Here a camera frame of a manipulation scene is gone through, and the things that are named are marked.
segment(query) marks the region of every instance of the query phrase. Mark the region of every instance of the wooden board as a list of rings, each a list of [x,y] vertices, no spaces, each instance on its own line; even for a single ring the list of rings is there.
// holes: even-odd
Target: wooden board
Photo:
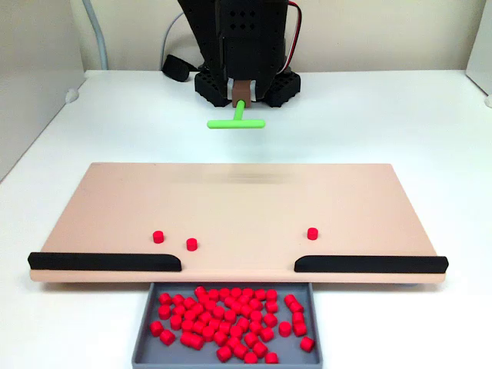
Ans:
[[[153,242],[156,230],[164,243]],[[197,251],[187,251],[188,238]],[[35,281],[434,283],[445,275],[294,271],[309,254],[436,256],[390,165],[94,163],[42,252],[172,254],[182,271],[31,270]]]

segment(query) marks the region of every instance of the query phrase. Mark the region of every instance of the green t-shaped tool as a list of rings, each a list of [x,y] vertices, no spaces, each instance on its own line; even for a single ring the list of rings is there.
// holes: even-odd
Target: green t-shaped tool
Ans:
[[[263,128],[264,121],[260,119],[243,120],[244,101],[239,100],[236,105],[234,119],[224,121],[208,121],[207,126],[210,129],[234,129],[234,128]]]

